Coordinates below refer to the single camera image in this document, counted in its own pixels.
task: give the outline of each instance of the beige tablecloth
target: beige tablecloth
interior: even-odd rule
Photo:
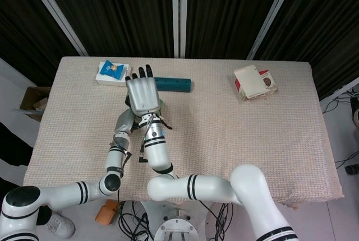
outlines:
[[[295,205],[342,197],[323,115],[308,63],[205,59],[109,58],[137,71],[147,63],[155,76],[192,79],[191,93],[160,92],[168,152],[178,176],[229,178],[236,165],[262,169],[275,201]],[[127,89],[98,85],[104,57],[64,57],[57,71],[24,184],[57,186],[95,181],[117,117],[127,109]],[[278,85],[267,98],[242,102],[235,68],[269,69]],[[131,137],[120,197],[148,200],[156,175],[138,163],[140,132]]]

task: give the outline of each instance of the black stripe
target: black stripe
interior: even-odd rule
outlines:
[[[295,234],[287,234],[287,235],[284,235],[282,237],[278,237],[278,238],[275,238],[271,241],[285,241],[285,240],[291,240],[291,239],[294,239],[294,238],[298,238]]]
[[[156,173],[158,174],[168,174],[169,172],[171,172],[173,170],[173,165],[171,163],[171,166],[167,169],[161,170],[161,171],[157,171],[155,169],[153,169]]]
[[[193,181],[192,181],[192,196],[194,200],[197,200],[196,198],[196,194],[195,194],[195,181],[196,181],[197,175],[195,175],[193,177]]]
[[[160,120],[153,120],[152,122],[151,122],[151,124],[154,124],[154,123],[160,123],[161,121]],[[147,125],[147,122],[146,123],[143,123],[143,124],[141,124],[140,126],[139,126],[139,128],[142,128],[143,126],[146,126]]]
[[[116,167],[116,166],[107,167],[106,172],[109,172],[109,171],[114,171],[114,172],[118,172],[120,174],[123,174],[123,169],[120,168],[120,167]]]
[[[80,205],[80,204],[82,204],[82,201],[84,200],[84,191],[82,190],[82,186],[81,186],[80,182],[76,182],[76,183],[77,183],[77,185],[79,185],[80,192],[81,192],[81,201],[79,203],[79,205]]]
[[[154,138],[146,139],[146,140],[144,141],[144,143],[150,142],[150,141],[152,141],[152,140],[157,140],[157,139],[164,139],[164,136],[159,136],[159,137],[154,137]]]
[[[163,141],[158,141],[158,142],[150,143],[150,144],[147,144],[145,147],[149,147],[149,146],[153,146],[153,145],[157,145],[157,144],[162,144],[162,143],[166,143],[166,141],[163,140]]]
[[[111,196],[112,194],[106,194],[106,193],[104,193],[104,192],[101,190],[101,187],[100,187],[100,182],[101,182],[101,180],[99,181],[99,190],[101,191],[101,193],[102,193],[103,195]]]
[[[1,241],[7,241],[7,240],[10,240],[12,238],[17,238],[17,237],[33,237],[37,241],[39,240],[39,238],[35,234],[32,234],[32,233],[20,233],[20,234],[10,235],[9,237],[5,237],[4,239],[1,239]]]
[[[278,228],[278,229],[275,229],[273,231],[270,231],[269,233],[266,233],[266,234],[262,235],[260,238],[257,239],[257,241],[263,241],[263,240],[271,237],[272,235],[279,234],[279,233],[282,233],[284,231],[292,231],[292,230],[293,230],[293,228],[289,227],[289,226]]]
[[[81,183],[84,185],[84,188],[85,188],[85,201],[84,203],[86,203],[88,201],[88,198],[89,198],[89,191],[88,191],[88,187],[86,186],[86,183],[81,181]]]
[[[113,150],[116,150],[116,151],[118,151],[118,152],[121,152],[121,153],[125,154],[124,149],[120,149],[119,147],[115,147],[115,146],[111,147],[111,148],[108,150],[108,152],[113,151]]]
[[[191,178],[192,178],[193,175],[190,175],[190,177],[188,178],[188,182],[187,182],[187,193],[188,193],[188,197],[190,199],[192,199],[191,197],[191,190],[190,190],[190,184],[191,184]]]
[[[25,216],[20,216],[20,217],[13,217],[13,216],[10,216],[10,215],[6,215],[4,213],[4,211],[1,210],[1,213],[4,215],[4,217],[7,217],[8,219],[11,219],[11,220],[21,220],[21,219],[24,219],[26,217],[30,217],[32,214],[34,214],[36,211],[38,210],[38,208],[34,211],[34,212],[31,212],[30,214],[27,214]]]

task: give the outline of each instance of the person's foot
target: person's foot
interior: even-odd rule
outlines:
[[[63,216],[60,216],[56,212],[52,212],[50,220],[47,222],[49,230],[61,238],[69,238],[75,232],[75,226],[73,222]]]

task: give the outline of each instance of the orange object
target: orange object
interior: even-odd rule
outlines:
[[[106,204],[101,207],[100,211],[96,216],[96,222],[104,226],[109,225],[116,215],[118,202],[115,200],[107,200]]]

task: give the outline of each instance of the robotic arm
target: robotic arm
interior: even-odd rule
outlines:
[[[141,118],[144,133],[142,149],[150,167],[159,174],[148,183],[148,194],[155,201],[171,198],[232,202],[244,205],[257,241],[298,240],[270,195],[261,170],[253,165],[235,168],[230,181],[217,176],[189,175],[178,178],[167,153],[163,120],[156,113],[159,95],[151,68],[139,68],[132,79],[126,77],[131,109],[119,116],[107,160],[106,175],[97,182],[76,182],[60,187],[20,187],[9,192],[2,204],[0,241],[38,240],[36,219],[41,205],[53,210],[107,198],[121,186],[123,167],[131,154],[127,151],[135,115]]]
[[[142,118],[143,147],[150,167],[160,175],[148,183],[148,194],[155,201],[171,198],[232,202],[243,205],[251,219],[257,241],[298,240],[289,223],[276,207],[262,171],[254,165],[240,165],[232,172],[231,181],[218,176],[190,175],[178,178],[167,153],[159,96],[151,68],[139,68],[126,78],[133,112]]]
[[[57,211],[116,193],[121,185],[123,167],[131,156],[127,151],[130,144],[128,135],[134,118],[130,109],[119,116],[105,163],[106,175],[99,181],[81,181],[60,187],[26,186],[10,191],[2,204],[0,241],[38,240],[35,228],[42,205]]]

